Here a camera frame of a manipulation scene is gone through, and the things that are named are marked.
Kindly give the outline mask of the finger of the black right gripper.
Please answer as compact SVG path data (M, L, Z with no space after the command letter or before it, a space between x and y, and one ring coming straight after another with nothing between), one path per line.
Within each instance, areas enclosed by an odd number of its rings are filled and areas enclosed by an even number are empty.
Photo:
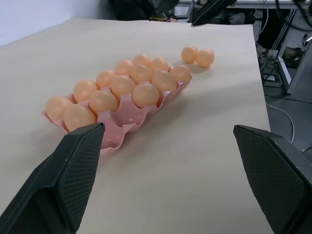
M207 0L201 7L193 7L191 25L219 24L225 21L224 10L230 5L233 5L232 0Z

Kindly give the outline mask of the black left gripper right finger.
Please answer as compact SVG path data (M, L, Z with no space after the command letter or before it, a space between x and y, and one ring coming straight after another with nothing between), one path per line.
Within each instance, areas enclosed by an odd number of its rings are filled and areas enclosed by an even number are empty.
M243 167L275 234L312 232L312 150L297 150L284 137L236 125Z

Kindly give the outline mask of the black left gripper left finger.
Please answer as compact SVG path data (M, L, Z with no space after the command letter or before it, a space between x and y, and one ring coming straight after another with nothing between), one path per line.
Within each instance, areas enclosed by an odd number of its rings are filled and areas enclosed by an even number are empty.
M103 123L66 134L0 217L2 234L75 234L94 185Z

